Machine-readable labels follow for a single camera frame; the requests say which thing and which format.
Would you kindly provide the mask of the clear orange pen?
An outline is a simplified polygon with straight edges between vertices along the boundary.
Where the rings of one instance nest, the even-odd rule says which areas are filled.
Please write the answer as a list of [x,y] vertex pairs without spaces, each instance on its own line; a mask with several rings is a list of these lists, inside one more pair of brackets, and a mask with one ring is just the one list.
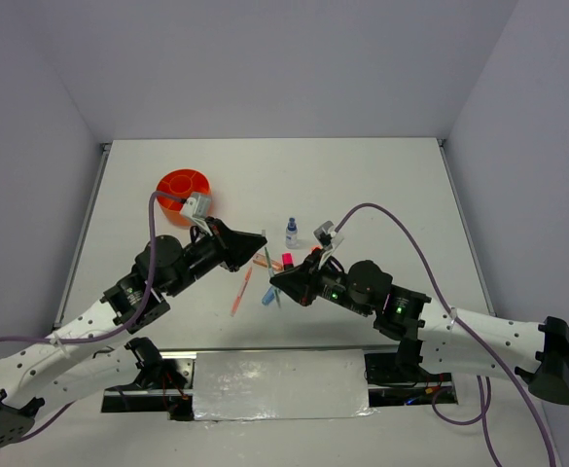
[[232,317],[234,317],[238,311],[238,308],[239,308],[240,303],[242,301],[243,295],[244,295],[246,288],[248,286],[248,283],[251,279],[252,272],[253,272],[253,267],[250,266],[244,274],[244,277],[243,277],[243,280],[242,280],[241,285],[239,287],[239,290],[238,290],[238,292],[234,298],[234,301],[232,303],[232,307],[231,307],[231,316]]

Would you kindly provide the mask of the clear spray bottle blue cap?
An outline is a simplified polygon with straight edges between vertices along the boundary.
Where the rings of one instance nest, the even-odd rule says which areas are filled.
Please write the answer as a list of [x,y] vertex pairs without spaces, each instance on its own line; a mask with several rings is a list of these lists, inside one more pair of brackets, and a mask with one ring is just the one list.
[[296,219],[290,217],[285,230],[285,244],[288,249],[293,249],[298,245],[298,226]]

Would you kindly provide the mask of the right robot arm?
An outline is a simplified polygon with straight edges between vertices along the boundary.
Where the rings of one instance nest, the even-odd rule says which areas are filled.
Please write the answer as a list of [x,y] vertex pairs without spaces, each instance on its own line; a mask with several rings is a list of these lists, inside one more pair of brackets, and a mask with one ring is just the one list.
[[323,299],[371,317],[377,331],[397,342],[396,370],[406,380],[439,374],[515,379],[531,395],[569,406],[569,325],[560,318],[523,322],[445,308],[396,285],[371,260],[342,271],[319,248],[271,274],[269,283],[300,306]]

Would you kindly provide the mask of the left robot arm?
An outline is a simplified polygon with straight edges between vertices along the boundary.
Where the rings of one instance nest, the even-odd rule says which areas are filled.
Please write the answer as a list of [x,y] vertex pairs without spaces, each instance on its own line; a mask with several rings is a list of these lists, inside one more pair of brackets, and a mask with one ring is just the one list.
[[267,243],[260,233],[228,228],[208,217],[201,237],[182,245],[152,235],[129,272],[78,317],[0,359],[0,449],[26,441],[38,423],[98,390],[162,379],[164,361],[140,330],[162,318],[175,297],[223,268],[239,271]]

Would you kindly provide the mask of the silver taped plate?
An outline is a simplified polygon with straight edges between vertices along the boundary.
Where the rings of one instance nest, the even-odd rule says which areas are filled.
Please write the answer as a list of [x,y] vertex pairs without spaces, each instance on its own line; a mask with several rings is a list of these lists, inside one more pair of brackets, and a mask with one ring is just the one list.
[[199,354],[194,416],[206,421],[366,416],[373,410],[365,372],[359,349]]

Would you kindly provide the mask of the translucent blue correction tape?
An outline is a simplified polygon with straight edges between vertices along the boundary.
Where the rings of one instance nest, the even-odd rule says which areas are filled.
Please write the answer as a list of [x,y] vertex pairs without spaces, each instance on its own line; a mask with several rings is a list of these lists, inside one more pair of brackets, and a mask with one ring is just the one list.
[[275,300],[275,295],[275,288],[269,287],[261,300],[262,305],[269,306]]

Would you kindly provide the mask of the orange round desk organizer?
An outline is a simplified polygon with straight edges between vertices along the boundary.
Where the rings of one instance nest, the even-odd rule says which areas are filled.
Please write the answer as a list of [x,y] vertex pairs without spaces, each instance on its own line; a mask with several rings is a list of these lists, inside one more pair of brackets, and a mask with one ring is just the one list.
[[[188,198],[193,192],[212,196],[207,177],[200,171],[189,168],[177,169],[163,176],[157,184],[157,191],[177,198]],[[182,204],[179,201],[159,196],[158,203],[163,215],[172,225],[185,230],[190,227],[190,221],[180,214]]]

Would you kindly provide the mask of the clear green pen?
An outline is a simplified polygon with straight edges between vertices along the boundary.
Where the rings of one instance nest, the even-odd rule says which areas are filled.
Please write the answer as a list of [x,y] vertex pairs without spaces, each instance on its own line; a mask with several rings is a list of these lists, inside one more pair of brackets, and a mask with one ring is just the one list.
[[[265,256],[267,257],[267,259],[269,261],[271,260],[271,257],[270,257],[270,254],[269,254],[267,248],[265,248]],[[268,267],[267,272],[268,272],[269,278],[274,278],[275,270],[272,267]],[[275,295],[275,300],[273,301],[273,303],[276,303],[277,307],[281,308],[281,300],[280,300],[279,290],[275,286],[273,286],[272,284],[269,284],[269,287],[275,288],[276,295]]]

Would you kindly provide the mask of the pink black highlighter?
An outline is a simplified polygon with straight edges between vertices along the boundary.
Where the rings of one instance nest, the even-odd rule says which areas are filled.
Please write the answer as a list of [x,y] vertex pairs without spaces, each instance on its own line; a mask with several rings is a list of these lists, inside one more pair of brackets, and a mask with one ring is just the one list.
[[282,266],[284,270],[292,269],[294,267],[294,260],[291,253],[284,253],[281,255]]

